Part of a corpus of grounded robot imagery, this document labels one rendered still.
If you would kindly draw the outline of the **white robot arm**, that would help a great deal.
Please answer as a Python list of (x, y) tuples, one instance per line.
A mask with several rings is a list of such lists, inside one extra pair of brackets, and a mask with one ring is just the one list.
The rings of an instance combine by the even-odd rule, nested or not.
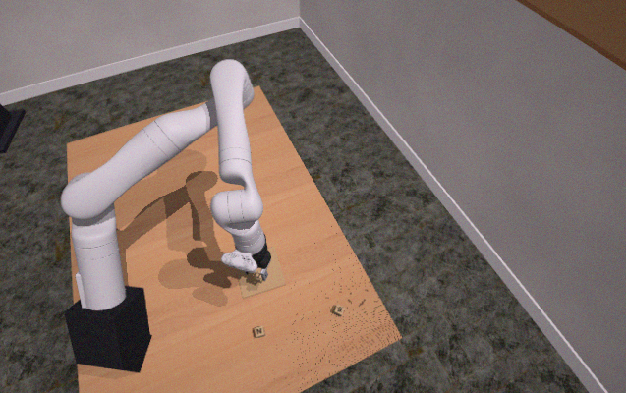
[(216, 126), (220, 179), (245, 188), (217, 193), (210, 203), (212, 217), (239, 245), (249, 246), (260, 238), (263, 203), (253, 176), (244, 116), (255, 92), (246, 69), (236, 60), (218, 62), (209, 80), (213, 97), (205, 104), (158, 117), (109, 161), (77, 175), (63, 190), (61, 206), (72, 217), (83, 309), (111, 309), (126, 298), (114, 202)]

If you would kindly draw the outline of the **tan square mat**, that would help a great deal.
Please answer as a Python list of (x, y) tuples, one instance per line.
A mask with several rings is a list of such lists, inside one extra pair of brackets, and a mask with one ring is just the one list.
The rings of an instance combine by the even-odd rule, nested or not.
[(267, 249), (271, 254), (271, 262), (267, 267), (268, 276), (265, 282), (259, 283), (254, 278), (261, 268), (257, 268), (255, 273), (248, 275), (237, 269), (243, 299), (286, 285), (275, 247)]

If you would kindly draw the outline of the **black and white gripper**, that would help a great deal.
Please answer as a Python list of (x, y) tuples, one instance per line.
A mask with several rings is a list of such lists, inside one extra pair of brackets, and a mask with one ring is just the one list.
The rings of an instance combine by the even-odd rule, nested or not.
[(271, 262), (271, 254), (267, 249), (266, 237), (261, 229), (260, 238), (252, 245), (242, 246), (235, 242), (235, 250), (225, 253), (221, 261), (230, 267), (246, 271), (245, 274), (255, 273), (257, 268), (262, 268), (261, 278), (266, 281), (268, 276), (267, 267)]

